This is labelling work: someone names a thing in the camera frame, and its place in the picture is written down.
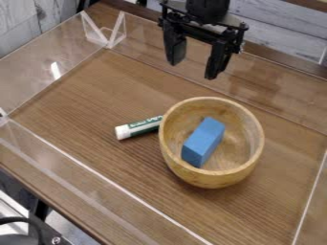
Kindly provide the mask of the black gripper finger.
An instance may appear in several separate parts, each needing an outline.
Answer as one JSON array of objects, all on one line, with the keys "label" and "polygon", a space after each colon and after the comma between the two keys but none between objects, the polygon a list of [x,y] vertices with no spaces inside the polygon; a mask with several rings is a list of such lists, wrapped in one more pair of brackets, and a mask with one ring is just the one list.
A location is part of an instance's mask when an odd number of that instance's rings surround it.
[{"label": "black gripper finger", "polygon": [[168,63],[175,66],[186,57],[187,38],[179,26],[163,23],[163,44]]},{"label": "black gripper finger", "polygon": [[212,45],[211,55],[208,57],[204,77],[215,79],[220,72],[224,71],[232,52],[226,41],[219,40]]}]

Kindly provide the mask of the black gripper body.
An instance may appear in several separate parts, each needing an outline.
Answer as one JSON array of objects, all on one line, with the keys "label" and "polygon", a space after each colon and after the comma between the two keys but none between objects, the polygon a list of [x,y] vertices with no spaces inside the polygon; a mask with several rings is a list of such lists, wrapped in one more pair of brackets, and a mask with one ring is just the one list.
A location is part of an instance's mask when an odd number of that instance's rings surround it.
[{"label": "black gripper body", "polygon": [[228,13],[230,0],[161,0],[164,22],[179,26],[186,38],[215,43],[224,40],[234,54],[242,52],[244,34],[250,25]]}]

